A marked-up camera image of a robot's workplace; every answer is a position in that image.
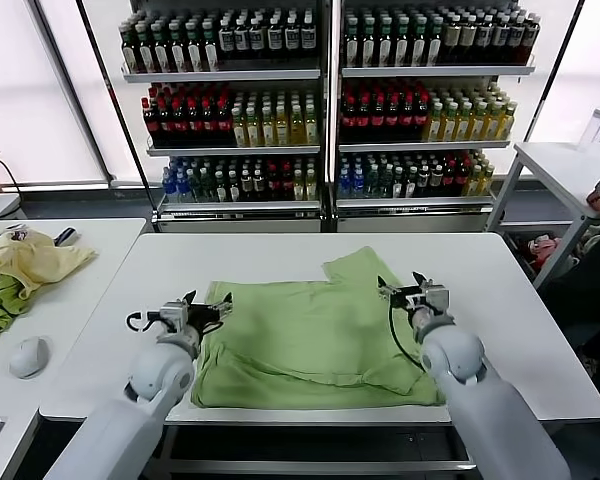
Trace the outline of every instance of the black cable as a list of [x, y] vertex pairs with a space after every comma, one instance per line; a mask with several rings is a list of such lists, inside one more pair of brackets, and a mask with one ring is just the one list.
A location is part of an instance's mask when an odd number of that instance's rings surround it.
[[422, 368], [422, 365], [420, 365], [420, 363], [416, 362], [413, 358], [411, 358], [411, 355], [407, 353], [407, 351], [400, 343], [400, 340], [398, 340], [398, 336], [396, 335], [396, 329], [393, 324], [393, 308], [391, 306], [389, 306], [389, 328], [391, 328], [391, 336], [393, 337], [393, 341], [395, 342], [396, 346], [400, 349], [404, 356], [409, 359], [411, 363], [413, 363], [416, 367], [418, 367], [418, 369], [424, 372], [424, 368]]
[[22, 203], [23, 203], [23, 198], [22, 198], [22, 191], [20, 190], [20, 186], [18, 185], [18, 182], [16, 182], [16, 179], [13, 178], [13, 174], [11, 173], [11, 170], [9, 170], [9, 167], [7, 167], [7, 164], [4, 163], [2, 160], [0, 160], [0, 165], [2, 165], [4, 167], [4, 169], [7, 171], [7, 173], [9, 174], [9, 177], [11, 178], [11, 182], [13, 183], [13, 186], [16, 187], [16, 190], [18, 192], [18, 197], [20, 197], [20, 203], [16, 206], [16, 208], [8, 211], [7, 213], [3, 213], [2, 215], [0, 215], [0, 219], [2, 219], [2, 218], [13, 215], [18, 210], [20, 210], [20, 205], [22, 205]]

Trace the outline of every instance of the white table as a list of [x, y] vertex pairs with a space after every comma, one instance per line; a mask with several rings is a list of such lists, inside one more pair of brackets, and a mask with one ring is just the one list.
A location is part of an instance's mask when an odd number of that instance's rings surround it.
[[560, 245], [543, 265], [533, 285], [540, 288], [573, 251], [582, 234], [600, 213], [587, 204], [587, 196], [600, 181], [600, 143], [585, 146], [569, 143], [518, 143], [511, 170], [507, 175], [486, 230], [498, 229], [502, 213], [515, 189], [520, 172], [527, 167], [573, 214], [573, 222]]
[[[0, 230], [15, 221], [0, 221]], [[31, 310], [20, 315], [0, 335], [0, 478], [15, 474], [38, 425], [40, 400], [57, 375], [102, 294], [144, 229], [144, 219], [26, 220], [32, 228], [55, 237], [74, 227], [76, 246], [98, 252], [90, 263], [55, 285], [37, 292]], [[20, 380], [8, 371], [14, 348], [24, 339], [42, 336], [50, 343], [51, 358], [37, 377]]]
[[20, 209], [20, 195], [17, 193], [0, 193], [0, 216], [13, 211], [5, 219], [26, 219], [26, 215]]
[[[503, 378], [543, 421], [600, 418], [600, 395], [529, 284], [495, 234], [147, 234], [134, 245], [93, 312], [40, 413], [83, 419], [127, 383], [134, 358], [160, 329], [131, 332], [137, 310], [197, 289], [212, 280], [279, 282], [325, 280], [321, 265], [371, 246], [405, 284], [417, 270], [451, 290], [457, 322], [477, 333]], [[200, 409], [185, 395], [168, 424], [441, 425], [445, 407], [401, 406], [340, 411]]]

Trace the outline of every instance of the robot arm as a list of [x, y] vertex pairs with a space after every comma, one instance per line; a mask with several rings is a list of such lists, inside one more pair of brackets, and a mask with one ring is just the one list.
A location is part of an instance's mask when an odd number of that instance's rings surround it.
[[485, 480], [568, 480], [564, 458], [522, 395], [500, 378], [480, 339], [447, 313], [449, 291], [414, 273], [418, 287], [387, 286], [390, 309], [409, 313], [422, 366], [447, 399], [449, 415]]
[[231, 311], [228, 295], [215, 305], [192, 304], [195, 292], [183, 301], [169, 302], [160, 312], [149, 312], [144, 328], [127, 319], [134, 331], [146, 331], [153, 323], [166, 332], [143, 351], [133, 365], [129, 383], [87, 417], [69, 445], [45, 476], [47, 480], [137, 479], [155, 450], [165, 419], [193, 383], [193, 360], [204, 334], [219, 328]]

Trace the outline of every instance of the bottle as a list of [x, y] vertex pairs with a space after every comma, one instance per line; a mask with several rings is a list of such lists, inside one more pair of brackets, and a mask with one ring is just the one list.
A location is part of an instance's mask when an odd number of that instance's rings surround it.
[[433, 104], [433, 112], [427, 120], [422, 136], [423, 142], [437, 142], [440, 136], [440, 123], [442, 121], [442, 103], [436, 102]]
[[509, 41], [509, 33], [511, 27], [509, 26], [509, 16], [503, 15], [500, 17], [500, 22], [493, 29], [493, 36], [491, 37], [491, 49], [489, 52], [488, 62], [494, 65], [502, 65], [506, 63], [505, 45]]
[[391, 55], [391, 17], [382, 18], [382, 31], [380, 35], [380, 47], [378, 53], [378, 66], [388, 67]]
[[191, 68], [194, 72], [202, 72], [202, 57], [200, 56], [200, 42], [198, 40], [198, 26], [195, 22], [187, 22], [185, 24], [187, 29], [187, 51], [189, 52], [189, 58], [191, 61]]
[[462, 27], [459, 24], [460, 15], [453, 15], [449, 18], [450, 22], [447, 24], [444, 32], [441, 63], [444, 65], [455, 65], [458, 63], [458, 57], [460, 56], [458, 42], [460, 41]]
[[496, 167], [493, 165], [488, 165], [486, 167], [486, 172], [480, 178], [480, 181], [478, 182], [478, 188], [474, 195], [476, 195], [476, 196], [489, 195], [490, 190], [491, 190], [491, 182], [493, 181], [493, 172], [495, 171], [495, 169], [496, 169]]
[[476, 31], [476, 39], [471, 55], [471, 63], [481, 65], [487, 62], [487, 52], [491, 45], [491, 37], [493, 36], [493, 16], [485, 15], [484, 21], [478, 26]]
[[516, 53], [522, 45], [522, 37], [524, 36], [525, 25], [524, 16], [518, 16], [514, 23], [511, 25], [511, 32], [509, 33], [509, 40], [505, 46], [505, 52], [503, 54], [504, 62], [507, 64], [516, 63]]
[[465, 142], [467, 141], [467, 134], [469, 133], [469, 122], [471, 121], [471, 108], [473, 105], [471, 102], [464, 102], [462, 104], [462, 110], [458, 116], [456, 122], [456, 130], [453, 132], [454, 142]]
[[160, 122], [158, 121], [158, 113], [149, 105], [149, 99], [142, 99], [142, 118], [147, 127], [147, 131], [155, 142], [155, 137], [160, 136]]
[[358, 19], [349, 17], [347, 20], [347, 36], [345, 37], [346, 49], [346, 65], [347, 67], [355, 67], [358, 58]]
[[380, 174], [378, 173], [378, 165], [371, 165], [369, 173], [364, 184], [364, 198], [378, 198], [378, 181]]
[[282, 27], [278, 23], [278, 17], [273, 17], [269, 21], [269, 30], [267, 31], [267, 40], [269, 41], [269, 50], [272, 58], [281, 58], [283, 56], [282, 48], [284, 46], [284, 39], [282, 38]]
[[462, 25], [462, 31], [460, 32], [460, 40], [458, 45], [460, 46], [458, 55], [456, 57], [456, 63], [469, 63], [471, 50], [476, 39], [476, 33], [478, 27], [476, 27], [476, 16], [469, 15], [467, 21]]
[[427, 51], [427, 67], [433, 67], [438, 63], [438, 55], [440, 54], [440, 46], [442, 44], [442, 22], [442, 17], [435, 17], [433, 19], [431, 38], [429, 38], [429, 50]]
[[220, 20], [220, 51], [222, 52], [222, 58], [231, 59], [234, 56], [236, 49], [236, 41], [233, 35], [233, 30], [229, 26], [229, 19], [227, 17]]
[[396, 55], [393, 62], [394, 67], [404, 67], [407, 63], [407, 51], [409, 49], [409, 17], [401, 15], [398, 17], [398, 41], [396, 43]]
[[473, 167], [473, 171], [471, 172], [471, 176], [469, 180], [465, 183], [464, 188], [462, 190], [463, 197], [473, 197], [478, 191], [478, 184], [480, 183], [480, 177], [482, 172], [482, 167], [480, 165], [476, 165]]
[[262, 170], [256, 168], [253, 172], [253, 190], [256, 200], [262, 202], [267, 200], [267, 182], [262, 175]]
[[416, 191], [416, 185], [418, 182], [418, 167], [409, 167], [409, 175], [407, 176], [404, 196], [405, 198], [411, 198], [414, 196]]
[[316, 171], [313, 168], [307, 168], [307, 200], [316, 199]]
[[468, 138], [470, 141], [480, 140], [482, 138], [482, 130], [484, 128], [484, 122], [487, 119], [487, 102], [478, 102], [476, 111], [473, 117], [469, 120], [469, 127], [467, 128]]
[[289, 129], [287, 127], [287, 114], [284, 105], [276, 106], [276, 134], [278, 136], [278, 145], [289, 145]]
[[251, 147], [262, 146], [262, 139], [260, 138], [260, 125], [258, 124], [254, 107], [247, 107], [247, 134], [249, 135], [249, 145]]
[[213, 38], [213, 24], [210, 20], [202, 23], [204, 29], [204, 51], [207, 55], [207, 64], [210, 72], [218, 71], [218, 52], [216, 50], [216, 41]]
[[144, 23], [138, 23], [136, 25], [136, 33], [138, 34], [140, 56], [142, 63], [144, 64], [144, 70], [147, 73], [156, 73], [157, 64], [154, 61], [152, 53], [152, 44], [147, 34], [147, 26]]
[[370, 67], [373, 63], [373, 56], [376, 48], [376, 41], [373, 35], [374, 24], [376, 20], [373, 17], [364, 19], [364, 36], [362, 37], [362, 66]]
[[215, 173], [216, 176], [216, 195], [218, 197], [218, 201], [220, 203], [222, 202], [228, 202], [228, 197], [227, 197], [227, 189], [225, 188], [224, 185], [224, 174], [222, 173], [222, 170], [218, 170]]
[[302, 121], [302, 109], [300, 105], [291, 107], [291, 143], [293, 145], [304, 145], [307, 143], [306, 128]]
[[404, 177], [404, 169], [400, 165], [395, 166], [393, 181], [392, 181], [392, 185], [391, 185], [391, 197], [392, 198], [400, 198], [402, 196], [402, 184], [404, 182], [403, 177]]
[[516, 65], [526, 65], [540, 33], [540, 15], [530, 14], [532, 21], [525, 26], [522, 44], [516, 53]]
[[310, 9], [307, 9], [304, 13], [301, 35], [303, 56], [314, 56], [316, 54], [316, 25], [313, 23], [313, 15]]
[[417, 17], [416, 24], [416, 33], [413, 37], [413, 50], [411, 53], [412, 67], [419, 67], [422, 65], [422, 56], [424, 55], [424, 46], [426, 43], [424, 33], [427, 29], [427, 18]]
[[480, 140], [495, 140], [498, 133], [498, 127], [502, 121], [502, 102], [494, 102], [491, 111], [487, 114], [482, 127]]
[[449, 102], [447, 111], [442, 114], [440, 120], [440, 133], [438, 134], [438, 140], [441, 142], [453, 141], [453, 132], [456, 128], [456, 117], [458, 115], [458, 104], [456, 102]]
[[296, 17], [289, 15], [287, 18], [287, 28], [284, 31], [285, 46], [287, 47], [287, 56], [297, 57], [300, 52], [300, 29], [296, 24]]
[[167, 54], [168, 44], [166, 39], [162, 36], [162, 24], [154, 23], [151, 25], [151, 34], [153, 35], [154, 45], [153, 49], [155, 52], [155, 58], [157, 60], [156, 70], [162, 73], [169, 73], [170, 68], [170, 55]]
[[316, 124], [316, 108], [313, 103], [308, 103], [306, 106], [307, 119], [305, 122], [307, 144], [308, 145], [319, 145], [320, 139], [318, 138], [318, 128]]
[[123, 23], [118, 27], [118, 31], [122, 38], [122, 56], [127, 64], [129, 73], [140, 73], [139, 62], [136, 58], [136, 48], [133, 44], [133, 37], [131, 36], [131, 28], [128, 24]]

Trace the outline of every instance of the white mouse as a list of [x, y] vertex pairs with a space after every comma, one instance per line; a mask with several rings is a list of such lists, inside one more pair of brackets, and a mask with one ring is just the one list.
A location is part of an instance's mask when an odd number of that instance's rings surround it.
[[18, 378], [40, 372], [49, 362], [49, 346], [40, 337], [27, 338], [18, 345], [9, 359], [9, 371]]

